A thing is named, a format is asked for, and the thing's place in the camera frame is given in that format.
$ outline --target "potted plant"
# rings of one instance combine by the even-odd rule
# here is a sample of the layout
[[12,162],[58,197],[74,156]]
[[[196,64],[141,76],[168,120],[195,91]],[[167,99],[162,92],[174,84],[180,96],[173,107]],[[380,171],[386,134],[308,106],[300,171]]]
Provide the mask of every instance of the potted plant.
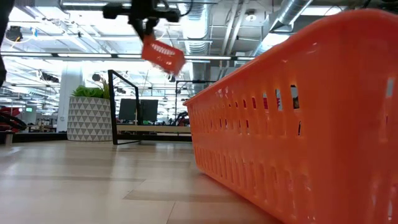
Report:
[[111,141],[109,85],[101,78],[101,88],[79,86],[70,97],[68,140]]

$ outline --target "red object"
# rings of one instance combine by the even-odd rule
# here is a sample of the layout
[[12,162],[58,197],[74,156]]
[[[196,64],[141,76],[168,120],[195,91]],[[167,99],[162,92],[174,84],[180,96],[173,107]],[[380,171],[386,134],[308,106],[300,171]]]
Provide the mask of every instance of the red object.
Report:
[[[21,113],[19,111],[19,108],[13,108],[12,109],[12,113],[11,113],[11,108],[8,108],[8,107],[1,108],[0,112],[3,112],[5,114],[11,114],[11,116],[17,116],[17,115],[19,115]],[[8,124],[0,123],[0,130],[9,130],[9,129],[10,129],[10,126]],[[12,128],[11,131],[18,132],[19,130],[16,129],[16,128]]]
[[397,224],[397,40],[397,15],[341,12],[199,92],[197,167],[286,224]]
[[181,50],[155,40],[149,35],[144,37],[142,59],[159,65],[165,72],[175,76],[185,64],[184,53]]

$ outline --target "basket slot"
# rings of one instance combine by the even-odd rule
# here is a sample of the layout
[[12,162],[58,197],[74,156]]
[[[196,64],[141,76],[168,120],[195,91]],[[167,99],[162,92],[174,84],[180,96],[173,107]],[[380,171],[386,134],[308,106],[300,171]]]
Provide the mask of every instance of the basket slot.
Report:
[[234,179],[236,180],[236,186],[241,186],[241,176],[239,174],[239,164],[237,159],[234,159]]
[[268,110],[267,93],[262,94],[262,103],[264,104],[264,109]]
[[224,179],[228,180],[228,173],[226,171],[226,159],[224,154],[222,158],[223,159],[221,160],[221,176],[224,177]]
[[275,90],[275,97],[276,97],[276,103],[279,111],[282,111],[284,109],[283,104],[282,104],[282,97],[280,96],[280,90],[276,89]]
[[298,132],[297,132],[298,136],[301,136],[301,121],[298,122]]
[[389,223],[389,204],[391,201],[391,178],[382,179],[376,192],[374,203],[373,223]]
[[217,158],[216,153],[214,151],[211,152],[211,160],[213,161],[213,173],[218,175],[218,166],[217,166]]
[[248,172],[248,168],[247,168],[247,164],[243,161],[243,159],[240,160],[240,174],[241,175],[241,182],[243,185],[243,189],[248,189],[248,178],[247,178],[247,172]]
[[249,120],[246,120],[246,134],[250,134]]
[[278,176],[275,167],[271,167],[270,169],[270,180],[269,180],[269,185],[271,186],[271,191],[272,191],[272,204],[273,206],[277,207],[279,203],[279,196],[278,196]]
[[256,177],[254,175],[254,163],[251,161],[249,163],[249,170],[248,170],[248,186],[249,190],[252,192],[254,196],[257,196],[257,183],[256,183]]
[[238,134],[242,134],[242,125],[241,125],[241,120],[239,120]]
[[282,194],[284,197],[284,211],[285,213],[291,214],[295,216],[295,202],[293,199],[293,181],[292,176],[289,171],[284,171],[284,193]]
[[216,166],[217,166],[217,175],[223,178],[222,168],[221,168],[221,155],[219,153],[215,154],[216,156]]
[[234,184],[234,175],[233,175],[232,158],[231,158],[231,156],[228,156],[227,168],[228,168],[227,174],[228,174],[229,180],[231,181],[232,184]]
[[386,85],[386,99],[384,100],[384,105],[383,105],[383,112],[382,112],[382,117],[381,117],[381,124],[380,124],[380,139],[382,141],[387,141],[387,129],[389,128],[389,124],[391,124],[391,121],[389,121],[389,118],[391,118],[392,115],[392,96],[393,96],[393,91],[394,91],[394,83],[395,83],[395,78],[390,77],[387,80],[387,85]]
[[214,168],[213,168],[213,157],[211,156],[211,151],[206,150],[206,157],[208,161],[208,170],[212,173],[214,173]]
[[398,224],[398,184],[391,188],[391,224]]
[[303,187],[304,197],[302,202],[303,208],[303,220],[306,220],[306,223],[313,223],[315,221],[314,214],[314,206],[312,199],[312,188],[310,186],[309,179],[306,175],[300,176],[300,185]]
[[256,99],[252,97],[251,100],[253,102],[253,109],[256,109],[257,108]]
[[388,98],[388,119],[386,120],[386,129],[387,129],[387,137],[389,138],[390,141],[394,141],[395,144],[398,145],[398,140],[396,138],[398,134],[398,129],[394,128],[398,125],[398,81],[397,81],[397,75],[394,78],[391,78],[389,81],[389,86],[387,90],[389,91],[389,88],[391,88],[391,95]]
[[293,109],[300,109],[299,93],[297,92],[297,87],[295,85],[290,86],[290,93],[293,99]]
[[258,178],[258,188],[257,194],[260,196],[260,199],[263,200],[265,203],[267,201],[267,183],[266,183],[266,172],[264,170],[264,165],[259,164],[259,178]]

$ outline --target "black cable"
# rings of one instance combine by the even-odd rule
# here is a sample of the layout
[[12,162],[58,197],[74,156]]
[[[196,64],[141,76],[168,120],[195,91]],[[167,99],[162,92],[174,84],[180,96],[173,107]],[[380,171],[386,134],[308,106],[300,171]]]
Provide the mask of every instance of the black cable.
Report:
[[193,8],[193,0],[191,0],[191,5],[189,6],[188,11],[182,14],[181,17],[188,15],[192,11],[192,8]]
[[364,4],[363,4],[363,6],[362,6],[362,8],[364,9],[364,8],[367,8],[367,6],[369,5],[369,3],[371,2],[372,0],[367,0]]
[[16,128],[18,130],[21,130],[21,131],[23,131],[27,128],[27,125],[25,124],[25,122],[21,121],[20,119],[14,117],[14,116],[11,116],[11,115],[3,113],[3,112],[0,112],[0,122],[6,123],[9,126]]
[[333,9],[334,7],[339,8],[339,9],[340,9],[340,12],[343,12],[343,9],[342,9],[340,6],[334,5],[334,6],[330,7],[330,8],[324,13],[323,16],[325,16],[326,14],[328,14],[328,12],[329,12],[331,9]]

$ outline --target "exposed pipe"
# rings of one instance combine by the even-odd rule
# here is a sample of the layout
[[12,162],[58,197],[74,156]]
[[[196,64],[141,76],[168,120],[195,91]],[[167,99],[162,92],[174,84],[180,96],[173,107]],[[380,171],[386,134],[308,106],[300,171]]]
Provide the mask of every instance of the exposed pipe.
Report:
[[231,34],[232,25],[234,24],[236,11],[238,10],[238,4],[239,4],[239,0],[235,0],[235,2],[232,5],[231,18],[229,19],[228,25],[226,27],[225,37],[224,37],[223,45],[221,47],[221,55],[223,55],[225,52],[226,44],[228,43],[229,35]]
[[262,27],[264,39],[253,51],[252,56],[264,53],[269,47],[264,43],[267,34],[283,26],[292,26],[294,21],[301,15],[312,0],[283,0],[278,11],[268,14]]
[[232,52],[232,48],[234,47],[236,37],[238,36],[239,29],[241,28],[242,20],[245,15],[248,4],[249,0],[244,0],[244,2],[242,3],[241,13],[238,17],[238,20],[236,21],[235,29],[234,32],[232,33],[231,41],[229,42],[228,50],[226,53],[227,55],[230,55]]
[[[187,11],[190,3],[180,4],[183,10]],[[192,6],[191,12],[183,17],[183,36],[186,39],[207,39],[209,34],[210,7],[207,4],[197,4]],[[185,48],[189,55],[207,55],[209,42],[185,42]],[[210,66],[205,63],[192,63],[192,75],[194,80],[209,80]],[[193,86],[194,93],[203,89],[201,85]]]

